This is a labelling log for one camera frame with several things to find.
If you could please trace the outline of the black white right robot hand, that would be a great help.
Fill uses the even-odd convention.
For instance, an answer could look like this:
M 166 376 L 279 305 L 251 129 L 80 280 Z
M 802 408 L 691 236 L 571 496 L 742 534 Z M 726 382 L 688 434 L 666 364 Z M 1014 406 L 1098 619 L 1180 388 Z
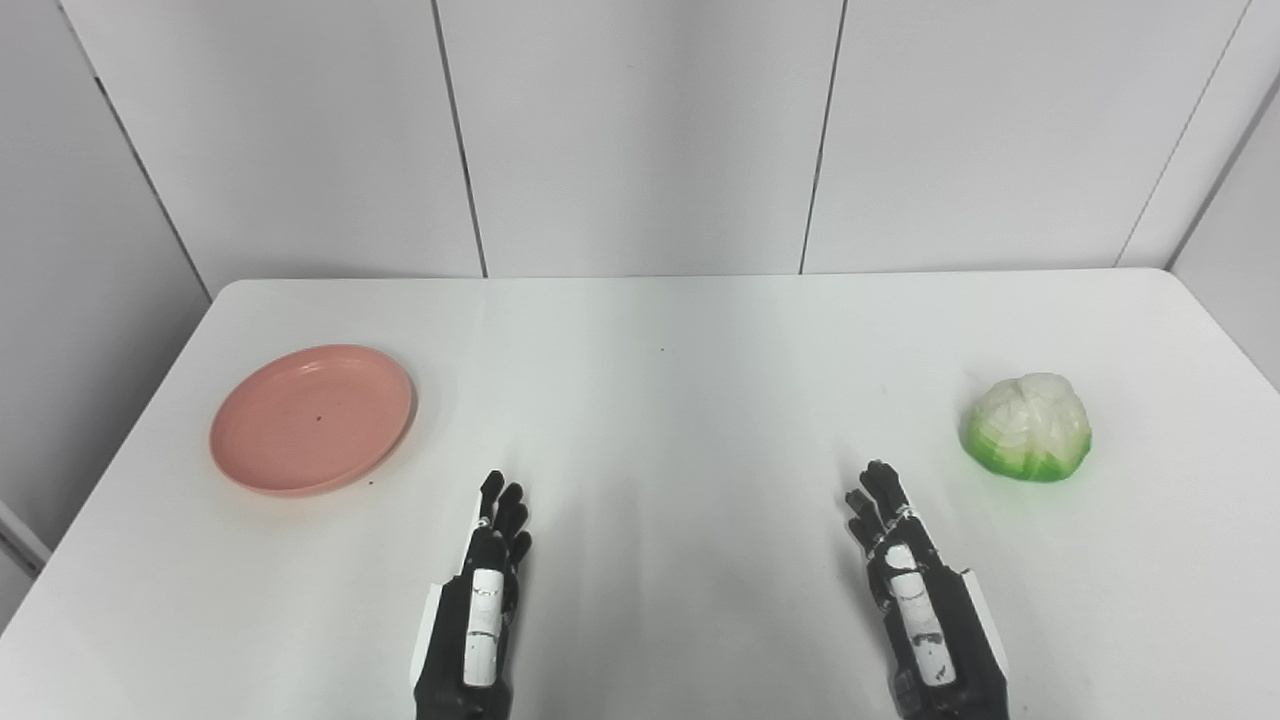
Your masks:
M 845 495 L 847 528 L 893 652 L 902 719 L 1007 719 L 1007 660 L 970 570 L 947 565 L 896 470 L 872 460 Z

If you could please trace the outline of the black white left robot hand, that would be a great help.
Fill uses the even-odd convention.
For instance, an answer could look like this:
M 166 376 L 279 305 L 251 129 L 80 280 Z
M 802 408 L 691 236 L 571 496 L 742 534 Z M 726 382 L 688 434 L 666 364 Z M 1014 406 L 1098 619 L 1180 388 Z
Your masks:
M 499 470 L 480 503 L 460 571 L 428 615 L 425 657 L 413 684 L 417 719 L 507 719 L 513 693 L 506 671 L 520 602 L 518 573 L 532 547 L 520 483 Z

